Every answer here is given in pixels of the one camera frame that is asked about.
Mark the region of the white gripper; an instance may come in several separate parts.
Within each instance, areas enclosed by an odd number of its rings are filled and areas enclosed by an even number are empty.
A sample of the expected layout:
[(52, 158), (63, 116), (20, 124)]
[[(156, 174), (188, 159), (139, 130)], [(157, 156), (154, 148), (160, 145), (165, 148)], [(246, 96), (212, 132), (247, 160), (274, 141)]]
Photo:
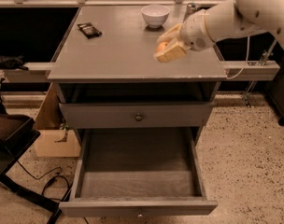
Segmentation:
[(206, 11), (201, 9), (191, 14), (182, 24), (178, 23), (160, 35), (157, 44), (166, 42), (164, 50), (155, 52), (160, 63), (169, 63), (183, 58), (189, 49), (201, 51), (211, 48), (215, 42), (206, 29)]

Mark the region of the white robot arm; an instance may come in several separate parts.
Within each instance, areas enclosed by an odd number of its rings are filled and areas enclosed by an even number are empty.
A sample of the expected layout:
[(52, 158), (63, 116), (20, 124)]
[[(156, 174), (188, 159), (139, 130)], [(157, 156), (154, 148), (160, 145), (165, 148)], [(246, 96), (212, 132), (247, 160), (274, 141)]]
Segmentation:
[(160, 35), (154, 54), (168, 63), (201, 51), (228, 38), (270, 33), (284, 49), (284, 0), (225, 0), (209, 9), (200, 9), (184, 22)]

